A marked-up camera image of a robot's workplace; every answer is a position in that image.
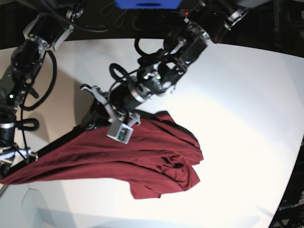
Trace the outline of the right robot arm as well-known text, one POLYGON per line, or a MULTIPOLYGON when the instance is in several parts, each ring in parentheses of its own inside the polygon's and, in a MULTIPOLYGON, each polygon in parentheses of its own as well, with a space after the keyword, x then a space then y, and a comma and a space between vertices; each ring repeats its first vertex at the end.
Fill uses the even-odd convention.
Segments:
POLYGON ((39 121, 20 118, 16 113, 33 111, 50 95, 57 79, 57 61, 54 51, 76 27, 82 16, 84 0, 19 0, 18 4, 37 10, 39 14, 23 30, 24 43, 13 52, 10 65, 0 80, 0 167, 9 169, 19 154, 29 162, 33 152, 28 146, 20 148, 14 141, 15 130, 36 131, 39 121), (46 93, 39 97, 33 88, 45 56, 49 55, 53 75, 46 93))

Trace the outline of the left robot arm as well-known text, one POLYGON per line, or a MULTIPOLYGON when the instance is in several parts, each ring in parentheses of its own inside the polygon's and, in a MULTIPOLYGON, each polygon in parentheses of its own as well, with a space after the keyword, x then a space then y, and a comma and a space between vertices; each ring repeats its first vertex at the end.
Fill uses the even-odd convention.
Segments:
POLYGON ((91 130, 114 124, 139 124, 140 116, 135 109, 153 96, 173 90, 201 53, 209 45, 218 43, 248 11, 233 0, 202 0, 194 9, 181 12, 180 28, 169 31, 162 48, 156 52, 144 53, 137 38, 134 41, 140 55, 137 70, 127 72, 112 63, 109 73, 114 84, 107 92, 97 86, 81 86, 81 90, 94 97, 82 126, 91 130))

